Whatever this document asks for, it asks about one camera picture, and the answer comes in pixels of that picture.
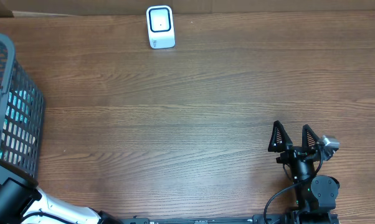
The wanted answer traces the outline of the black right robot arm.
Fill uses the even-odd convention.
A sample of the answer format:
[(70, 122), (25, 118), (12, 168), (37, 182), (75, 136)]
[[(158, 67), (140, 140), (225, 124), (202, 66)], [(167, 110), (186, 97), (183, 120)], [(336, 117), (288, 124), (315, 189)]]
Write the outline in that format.
[(334, 136), (319, 137), (309, 125), (302, 127), (301, 146), (295, 146), (282, 123), (273, 123), (272, 136), (268, 145), (269, 152), (277, 152), (276, 162), (283, 166), (292, 185), (273, 195), (263, 210), (263, 220), (270, 223), (267, 214), (270, 204), (280, 195), (293, 190), (296, 207), (277, 215), (275, 223), (339, 223), (338, 216), (331, 213), (336, 208), (336, 198), (340, 183), (319, 171), (325, 161), (330, 160), (339, 149), (340, 142)]

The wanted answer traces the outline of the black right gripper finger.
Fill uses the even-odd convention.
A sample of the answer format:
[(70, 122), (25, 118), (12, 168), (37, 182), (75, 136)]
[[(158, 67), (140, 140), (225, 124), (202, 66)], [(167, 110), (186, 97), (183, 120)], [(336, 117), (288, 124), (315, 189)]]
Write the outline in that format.
[(308, 124), (302, 128), (302, 147), (305, 149), (312, 149), (318, 142), (319, 137), (310, 128)]
[(272, 136), (268, 145), (268, 152), (285, 152), (293, 148), (293, 143), (279, 120), (273, 123)]

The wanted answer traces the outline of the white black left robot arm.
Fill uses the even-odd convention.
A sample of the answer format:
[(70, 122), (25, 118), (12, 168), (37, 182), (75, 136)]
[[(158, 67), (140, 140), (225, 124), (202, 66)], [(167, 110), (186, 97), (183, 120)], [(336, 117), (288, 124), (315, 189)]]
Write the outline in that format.
[(0, 223), (120, 223), (103, 211), (47, 195), (26, 172), (0, 160)]

